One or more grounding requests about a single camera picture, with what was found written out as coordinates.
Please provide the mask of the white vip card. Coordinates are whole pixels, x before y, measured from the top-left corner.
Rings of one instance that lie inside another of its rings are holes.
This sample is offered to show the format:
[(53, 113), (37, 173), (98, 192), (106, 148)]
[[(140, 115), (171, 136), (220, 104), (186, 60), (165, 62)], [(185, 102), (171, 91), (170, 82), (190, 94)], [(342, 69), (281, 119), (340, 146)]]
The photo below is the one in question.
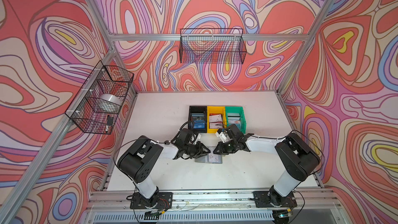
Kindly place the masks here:
[(210, 114), (209, 122), (223, 122), (221, 114)]
[(208, 162), (212, 164), (222, 164), (222, 155), (211, 153), (208, 155)]

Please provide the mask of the white tape roll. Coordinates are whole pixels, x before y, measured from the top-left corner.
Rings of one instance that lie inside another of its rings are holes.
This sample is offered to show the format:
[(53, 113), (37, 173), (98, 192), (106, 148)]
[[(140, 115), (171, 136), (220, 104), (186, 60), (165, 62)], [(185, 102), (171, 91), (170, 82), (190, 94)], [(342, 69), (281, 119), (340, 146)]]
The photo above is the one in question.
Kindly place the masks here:
[(98, 99), (98, 107), (104, 113), (118, 113), (122, 102), (113, 94), (102, 94)]

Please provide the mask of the red VIP card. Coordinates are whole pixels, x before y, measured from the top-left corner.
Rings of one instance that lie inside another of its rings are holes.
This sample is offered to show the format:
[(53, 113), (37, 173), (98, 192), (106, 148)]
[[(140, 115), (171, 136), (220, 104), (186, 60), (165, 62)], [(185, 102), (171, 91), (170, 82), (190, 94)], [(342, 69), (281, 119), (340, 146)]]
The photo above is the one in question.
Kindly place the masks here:
[(210, 122), (209, 123), (209, 128), (210, 129), (222, 129), (223, 128), (223, 123), (222, 122)]

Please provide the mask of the grey card holder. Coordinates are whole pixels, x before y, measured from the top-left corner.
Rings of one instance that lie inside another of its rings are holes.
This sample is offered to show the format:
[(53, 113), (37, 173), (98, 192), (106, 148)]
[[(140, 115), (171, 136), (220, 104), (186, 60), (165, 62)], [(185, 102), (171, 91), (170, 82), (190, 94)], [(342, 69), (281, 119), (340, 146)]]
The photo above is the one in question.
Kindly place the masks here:
[(210, 153), (205, 156), (195, 158), (194, 161), (197, 163), (222, 164), (222, 155), (214, 154), (214, 151), (211, 150)]

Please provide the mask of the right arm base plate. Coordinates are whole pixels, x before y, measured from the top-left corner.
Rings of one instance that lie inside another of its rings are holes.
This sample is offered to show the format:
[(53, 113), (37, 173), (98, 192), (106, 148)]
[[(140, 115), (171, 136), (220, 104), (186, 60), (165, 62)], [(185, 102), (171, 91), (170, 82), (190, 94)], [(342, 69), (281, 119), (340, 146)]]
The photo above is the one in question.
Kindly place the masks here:
[(253, 197), (250, 200), (254, 201), (257, 208), (295, 208), (297, 202), (293, 192), (291, 191), (286, 197), (280, 196), (275, 191), (254, 191)]

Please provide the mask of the blue card in black bin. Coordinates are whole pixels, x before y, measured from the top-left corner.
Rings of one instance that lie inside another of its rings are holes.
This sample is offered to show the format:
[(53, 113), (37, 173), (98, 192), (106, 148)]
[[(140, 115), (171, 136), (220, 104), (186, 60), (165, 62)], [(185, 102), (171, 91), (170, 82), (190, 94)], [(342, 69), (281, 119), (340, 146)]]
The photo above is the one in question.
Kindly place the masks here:
[(206, 123), (205, 122), (194, 122), (193, 128), (194, 129), (205, 129)]

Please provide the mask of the teal card in green bin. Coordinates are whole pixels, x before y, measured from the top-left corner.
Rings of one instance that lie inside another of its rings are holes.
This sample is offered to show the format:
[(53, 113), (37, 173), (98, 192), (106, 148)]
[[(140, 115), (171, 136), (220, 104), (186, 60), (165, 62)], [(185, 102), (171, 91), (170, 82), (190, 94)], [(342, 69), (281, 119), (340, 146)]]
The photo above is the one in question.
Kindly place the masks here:
[(240, 120), (233, 120), (233, 121), (231, 122), (231, 124), (236, 125), (239, 129), (242, 128), (242, 123), (241, 123)]

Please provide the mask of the black storage bin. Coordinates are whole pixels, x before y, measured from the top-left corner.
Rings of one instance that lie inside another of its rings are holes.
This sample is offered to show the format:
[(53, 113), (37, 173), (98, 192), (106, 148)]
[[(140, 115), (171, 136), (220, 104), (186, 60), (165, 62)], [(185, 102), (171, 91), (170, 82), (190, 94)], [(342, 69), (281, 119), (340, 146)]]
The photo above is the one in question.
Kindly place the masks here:
[[(199, 133), (207, 133), (207, 106), (189, 106), (189, 116), (188, 120), (190, 123), (188, 124), (188, 128), (192, 129), (195, 132)], [(194, 129), (194, 122), (205, 122), (205, 129)]]

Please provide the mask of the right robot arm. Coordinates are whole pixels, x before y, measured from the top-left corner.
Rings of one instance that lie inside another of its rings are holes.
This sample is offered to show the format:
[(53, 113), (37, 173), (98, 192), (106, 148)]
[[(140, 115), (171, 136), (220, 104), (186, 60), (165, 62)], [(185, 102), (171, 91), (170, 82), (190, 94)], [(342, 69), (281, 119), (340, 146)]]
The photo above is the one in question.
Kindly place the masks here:
[(290, 132), (282, 138), (266, 138), (252, 133), (243, 134), (239, 129), (219, 129), (215, 136), (220, 139), (213, 153), (229, 155), (238, 151), (277, 154), (285, 171), (266, 192), (263, 200), (255, 200), (257, 207), (293, 207), (293, 191), (304, 182), (321, 163), (320, 157), (302, 138)]

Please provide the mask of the white VIP card in bin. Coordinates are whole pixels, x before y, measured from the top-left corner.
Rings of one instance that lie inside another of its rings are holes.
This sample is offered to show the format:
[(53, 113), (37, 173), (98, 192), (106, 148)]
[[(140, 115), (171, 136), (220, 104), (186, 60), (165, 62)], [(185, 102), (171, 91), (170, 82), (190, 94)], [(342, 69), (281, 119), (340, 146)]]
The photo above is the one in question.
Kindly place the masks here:
[(223, 122), (221, 114), (210, 114), (209, 122)]

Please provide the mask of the green storage bin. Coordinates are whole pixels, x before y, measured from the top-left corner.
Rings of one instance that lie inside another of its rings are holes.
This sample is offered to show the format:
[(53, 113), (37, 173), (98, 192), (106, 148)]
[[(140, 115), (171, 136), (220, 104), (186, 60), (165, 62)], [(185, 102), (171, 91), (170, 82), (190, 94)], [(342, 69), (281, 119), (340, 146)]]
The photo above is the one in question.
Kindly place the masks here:
[(243, 133), (246, 133), (246, 118), (244, 114), (244, 109), (241, 106), (226, 106), (226, 120), (227, 127), (231, 125), (233, 120), (240, 120), (242, 123), (242, 128), (240, 129)]

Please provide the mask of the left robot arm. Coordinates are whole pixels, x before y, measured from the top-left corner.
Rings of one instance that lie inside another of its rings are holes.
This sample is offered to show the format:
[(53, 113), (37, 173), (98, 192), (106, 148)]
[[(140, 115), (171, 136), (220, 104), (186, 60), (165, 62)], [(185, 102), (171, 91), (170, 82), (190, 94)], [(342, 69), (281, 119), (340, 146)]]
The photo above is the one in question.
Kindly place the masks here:
[(170, 141), (159, 142), (145, 135), (132, 141), (115, 163), (135, 186), (136, 192), (131, 197), (132, 209), (167, 209), (171, 206), (165, 197), (159, 195), (159, 188), (150, 173), (159, 159), (190, 160), (210, 154), (210, 149), (199, 138), (199, 133), (182, 128)]

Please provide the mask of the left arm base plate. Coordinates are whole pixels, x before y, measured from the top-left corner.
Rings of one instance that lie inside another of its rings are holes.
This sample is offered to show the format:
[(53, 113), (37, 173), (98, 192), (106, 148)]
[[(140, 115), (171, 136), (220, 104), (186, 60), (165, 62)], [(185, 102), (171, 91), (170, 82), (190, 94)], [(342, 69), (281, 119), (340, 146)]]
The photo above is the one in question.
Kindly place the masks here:
[(130, 209), (169, 209), (172, 207), (172, 192), (156, 192), (151, 198), (147, 199), (136, 192), (126, 198), (130, 200)]

